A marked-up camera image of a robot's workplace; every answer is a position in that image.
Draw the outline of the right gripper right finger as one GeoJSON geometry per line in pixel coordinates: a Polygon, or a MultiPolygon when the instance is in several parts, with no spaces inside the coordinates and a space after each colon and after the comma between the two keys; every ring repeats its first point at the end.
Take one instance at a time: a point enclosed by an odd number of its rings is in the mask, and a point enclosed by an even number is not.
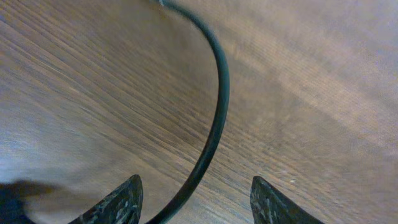
{"type": "Polygon", "coordinates": [[[250,205],[255,224],[323,224],[260,176],[254,176],[250,205]]]}

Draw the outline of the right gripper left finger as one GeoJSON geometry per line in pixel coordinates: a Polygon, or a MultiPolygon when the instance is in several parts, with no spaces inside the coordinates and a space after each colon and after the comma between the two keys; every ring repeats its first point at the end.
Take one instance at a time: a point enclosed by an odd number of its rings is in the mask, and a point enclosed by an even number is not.
{"type": "Polygon", "coordinates": [[[138,224],[142,202],[142,182],[136,174],[70,224],[138,224]]]}

